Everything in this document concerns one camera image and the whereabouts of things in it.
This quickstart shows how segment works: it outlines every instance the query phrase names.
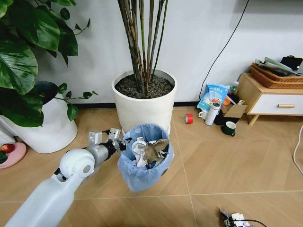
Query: beige floor tile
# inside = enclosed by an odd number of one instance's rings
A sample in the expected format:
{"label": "beige floor tile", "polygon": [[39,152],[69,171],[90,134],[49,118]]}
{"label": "beige floor tile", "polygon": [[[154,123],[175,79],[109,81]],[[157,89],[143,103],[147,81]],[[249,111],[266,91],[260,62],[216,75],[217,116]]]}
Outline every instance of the beige floor tile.
{"label": "beige floor tile", "polygon": [[[231,137],[221,132],[221,127],[213,124],[207,126],[202,118],[199,118],[199,110],[192,108],[177,109],[173,111],[173,119],[176,127],[176,133],[179,141],[183,140],[239,140],[239,139],[264,139],[268,138],[267,132],[258,122],[253,126],[248,126],[245,119],[240,119],[237,123],[236,135]],[[194,115],[192,124],[185,124],[184,116],[187,113]]]}
{"label": "beige floor tile", "polygon": [[180,141],[191,194],[303,189],[293,140]]}
{"label": "beige floor tile", "polygon": [[93,196],[94,198],[111,198],[111,197],[133,197],[133,196],[155,196],[155,195],[182,195],[188,194],[185,173],[181,161],[178,143],[172,141],[175,151],[175,157],[168,171],[160,180],[150,189],[142,192],[131,192],[120,172],[99,186],[99,191]]}
{"label": "beige floor tile", "polygon": [[0,226],[4,226],[20,206],[20,202],[0,202]]}
{"label": "beige floor tile", "polygon": [[[80,143],[88,143],[89,131],[104,131],[110,128],[121,129],[117,111],[104,111],[102,109],[93,109],[86,124],[86,127],[83,130],[83,136],[81,137]],[[107,136],[103,133],[103,141],[106,140]]]}
{"label": "beige floor tile", "polygon": [[175,127],[173,119],[171,119],[171,122],[170,122],[169,139],[170,139],[170,141],[176,141],[177,140],[176,127]]}
{"label": "beige floor tile", "polygon": [[69,223],[72,227],[103,227],[109,226],[107,221],[99,212],[92,200],[74,201],[70,209],[67,211],[65,218],[60,225]]}
{"label": "beige floor tile", "polygon": [[192,196],[198,226],[223,226],[219,207],[229,213],[239,212],[267,226],[302,226],[303,192],[271,192]]}
{"label": "beige floor tile", "polygon": [[298,138],[303,124],[301,116],[260,116],[257,122],[271,138]]}
{"label": "beige floor tile", "polygon": [[108,226],[148,226],[145,220],[124,198],[92,200]]}
{"label": "beige floor tile", "polygon": [[[260,116],[249,127],[245,115],[237,123],[236,136],[231,137],[222,134],[219,126],[206,126],[198,112],[194,107],[174,107],[170,139],[175,158],[152,188],[129,191],[117,168],[120,154],[114,154],[79,187],[59,226],[194,227],[196,222],[203,227],[223,226],[218,207],[241,212],[267,226],[301,226],[303,177],[292,155],[303,118]],[[194,114],[193,124],[184,123],[186,113]],[[0,181],[5,182],[0,226],[20,201],[52,175],[67,150],[87,145],[90,130],[121,128],[114,108],[81,109],[75,121],[78,135],[68,147],[52,154],[28,148],[18,164],[0,170]],[[297,160],[303,168],[303,142]]]}
{"label": "beige floor tile", "polygon": [[128,198],[148,226],[196,226],[189,196]]}
{"label": "beige floor tile", "polygon": [[76,125],[78,127],[78,133],[76,138],[74,139],[74,143],[80,143],[82,137],[87,138],[86,136],[86,125],[90,120],[90,116],[92,114],[92,109],[80,109],[77,117],[75,118]]}

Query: rattan basket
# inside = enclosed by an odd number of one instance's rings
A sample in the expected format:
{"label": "rattan basket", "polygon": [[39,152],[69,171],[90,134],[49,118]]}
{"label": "rattan basket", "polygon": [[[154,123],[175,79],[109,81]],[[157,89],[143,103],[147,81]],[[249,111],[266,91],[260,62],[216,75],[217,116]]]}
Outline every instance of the rattan basket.
{"label": "rattan basket", "polygon": [[279,89],[302,89],[303,82],[279,82],[274,81],[265,76],[261,71],[250,66],[251,76],[260,84],[264,85],[267,88],[279,88]]}
{"label": "rattan basket", "polygon": [[257,64],[252,63],[252,67],[260,71],[263,75],[267,76],[271,80],[278,81],[278,82],[301,82],[303,83],[303,76],[286,76],[286,77],[280,77],[276,74],[272,73],[271,71],[265,70],[261,67],[259,67]]}

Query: cardboard box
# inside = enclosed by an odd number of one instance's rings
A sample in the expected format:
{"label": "cardboard box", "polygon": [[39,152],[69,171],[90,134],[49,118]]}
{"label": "cardboard box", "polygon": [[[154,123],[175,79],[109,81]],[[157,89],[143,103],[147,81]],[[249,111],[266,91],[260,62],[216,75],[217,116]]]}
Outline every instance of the cardboard box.
{"label": "cardboard box", "polygon": [[241,118],[248,105],[222,105],[222,112],[224,117]]}

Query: blue plastic bag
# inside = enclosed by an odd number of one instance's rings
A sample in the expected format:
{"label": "blue plastic bag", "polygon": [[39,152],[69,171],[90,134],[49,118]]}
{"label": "blue plastic bag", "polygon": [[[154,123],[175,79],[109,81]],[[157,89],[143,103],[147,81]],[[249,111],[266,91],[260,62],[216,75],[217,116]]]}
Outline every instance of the blue plastic bag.
{"label": "blue plastic bag", "polygon": [[197,107],[201,110],[209,111],[213,103],[219,103],[221,106],[227,96],[230,86],[220,84],[207,84],[206,92],[198,103]]}
{"label": "blue plastic bag", "polygon": [[132,138],[128,143],[125,152],[121,152],[118,160],[118,168],[123,175],[124,181],[128,188],[133,192],[139,192],[154,186],[165,170],[167,170],[175,156],[174,150],[169,142],[165,151],[168,154],[163,161],[152,169],[146,167],[137,168],[134,164],[135,156],[132,152],[132,144],[138,137],[143,137],[144,141],[153,141],[159,139],[169,139],[167,132],[157,124],[140,124],[133,127],[125,136],[124,139]]}

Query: soil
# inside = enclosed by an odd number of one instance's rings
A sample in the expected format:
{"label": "soil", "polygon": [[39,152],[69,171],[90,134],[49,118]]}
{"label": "soil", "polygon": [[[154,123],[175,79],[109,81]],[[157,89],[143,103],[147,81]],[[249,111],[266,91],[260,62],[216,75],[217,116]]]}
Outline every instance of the soil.
{"label": "soil", "polygon": [[131,98],[158,98],[168,94],[174,86],[167,80],[158,76],[153,76],[149,91],[144,94],[142,91],[137,91],[135,76],[130,75],[121,79],[116,85],[115,89],[125,96]]}

